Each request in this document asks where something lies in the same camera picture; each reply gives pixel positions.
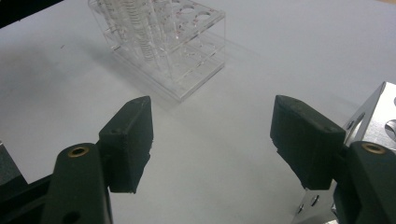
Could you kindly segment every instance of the table surface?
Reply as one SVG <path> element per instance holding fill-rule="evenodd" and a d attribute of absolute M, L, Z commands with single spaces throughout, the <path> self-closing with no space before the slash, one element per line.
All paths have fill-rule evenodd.
<path fill-rule="evenodd" d="M 115 223 L 292 221 L 304 190 L 269 136 L 275 96 L 343 125 L 383 81 L 396 83 L 396 5 L 199 2 L 227 13 L 227 62 L 181 104 L 114 57 L 85 1 L 0 30 L 0 139 L 28 182 L 150 95 L 151 160 L 136 195 L 111 194 Z"/>

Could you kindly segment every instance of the white table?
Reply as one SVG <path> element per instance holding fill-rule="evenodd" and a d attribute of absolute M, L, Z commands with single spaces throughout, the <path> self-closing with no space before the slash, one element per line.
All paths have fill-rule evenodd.
<path fill-rule="evenodd" d="M 382 81 L 396 83 L 396 5 L 199 2 L 227 12 L 227 63 L 182 104 L 114 58 L 85 1 L 0 30 L 0 138 L 28 182 L 150 95 L 151 160 L 136 195 L 111 194 L 115 223 L 291 222 L 304 190 L 269 137 L 275 96 L 343 125 Z"/>

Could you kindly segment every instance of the clear acrylic rack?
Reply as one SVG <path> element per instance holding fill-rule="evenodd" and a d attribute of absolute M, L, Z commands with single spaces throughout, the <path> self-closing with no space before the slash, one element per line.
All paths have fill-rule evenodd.
<path fill-rule="evenodd" d="M 90 0 L 107 43 L 184 100 L 225 60 L 225 13 L 190 0 Z"/>

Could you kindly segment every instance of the white tabletop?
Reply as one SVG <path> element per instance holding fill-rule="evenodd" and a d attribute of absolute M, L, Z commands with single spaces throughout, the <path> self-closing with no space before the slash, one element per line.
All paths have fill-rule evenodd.
<path fill-rule="evenodd" d="M 85 1 L 0 30 L 0 139 L 28 182 L 150 95 L 151 160 L 136 195 L 111 194 L 115 223 L 291 222 L 304 190 L 269 137 L 275 96 L 343 125 L 382 81 L 396 83 L 396 5 L 199 2 L 227 13 L 227 63 L 182 104 L 114 57 Z"/>

